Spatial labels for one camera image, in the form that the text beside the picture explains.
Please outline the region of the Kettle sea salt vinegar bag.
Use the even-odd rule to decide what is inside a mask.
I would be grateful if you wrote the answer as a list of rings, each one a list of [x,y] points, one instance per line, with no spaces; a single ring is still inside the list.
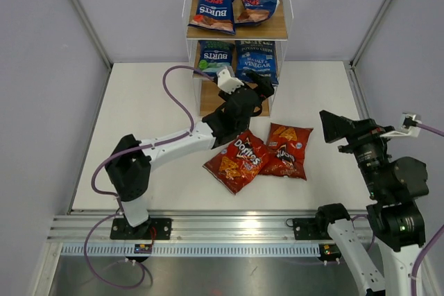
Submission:
[[[254,71],[260,76],[269,78],[273,86],[278,85],[274,41],[237,40],[235,48],[237,53],[236,77],[245,82],[252,82],[246,72]]]

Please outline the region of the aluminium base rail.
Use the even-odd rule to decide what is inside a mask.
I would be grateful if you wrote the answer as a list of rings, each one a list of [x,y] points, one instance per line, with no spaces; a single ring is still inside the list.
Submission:
[[[57,215],[47,241],[74,243],[85,240],[91,228],[110,210],[73,210]],[[311,210],[154,210],[154,218],[170,218],[170,243],[293,243],[292,218],[311,218]]]

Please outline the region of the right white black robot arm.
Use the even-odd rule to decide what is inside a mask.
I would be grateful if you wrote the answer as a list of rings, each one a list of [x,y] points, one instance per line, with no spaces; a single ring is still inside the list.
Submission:
[[[443,235],[439,229],[430,241],[416,199],[428,195],[427,167],[413,157],[392,160],[390,139],[417,137],[420,130],[443,135],[422,123],[417,114],[403,114],[400,129],[377,125],[374,119],[353,121],[326,110],[320,111],[326,143],[345,139],[340,153],[354,155],[372,204],[367,219],[380,242],[384,270],[380,272],[355,236],[348,210],[339,203],[318,208],[316,233],[331,238],[350,269],[361,295],[419,295],[419,268],[425,255]]]

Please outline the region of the small red Doritos bag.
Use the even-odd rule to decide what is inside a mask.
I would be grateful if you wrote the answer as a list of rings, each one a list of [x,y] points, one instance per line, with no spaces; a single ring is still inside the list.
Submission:
[[[312,128],[271,123],[266,142],[270,158],[259,174],[306,180],[305,150],[312,131]]]

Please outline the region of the Burts sea salt vinegar bag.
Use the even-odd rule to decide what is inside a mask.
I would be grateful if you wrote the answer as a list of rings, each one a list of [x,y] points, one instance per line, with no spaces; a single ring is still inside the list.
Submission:
[[[219,40],[200,40],[199,59],[197,68],[210,77],[215,77],[217,72],[228,66],[232,66],[234,44]]]

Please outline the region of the Burts spicy chilli bag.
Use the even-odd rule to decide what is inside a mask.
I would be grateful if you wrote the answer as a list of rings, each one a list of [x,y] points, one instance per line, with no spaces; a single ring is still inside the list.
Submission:
[[[188,26],[234,35],[234,0],[198,0]]]
[[[241,0],[244,9],[235,20],[237,27],[258,26],[268,21],[277,10],[279,0]]]

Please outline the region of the large red Doritos bag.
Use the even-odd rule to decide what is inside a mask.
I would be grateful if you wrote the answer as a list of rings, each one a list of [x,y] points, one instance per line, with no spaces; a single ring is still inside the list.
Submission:
[[[250,130],[203,164],[231,194],[236,195],[250,184],[271,158],[265,143]]]

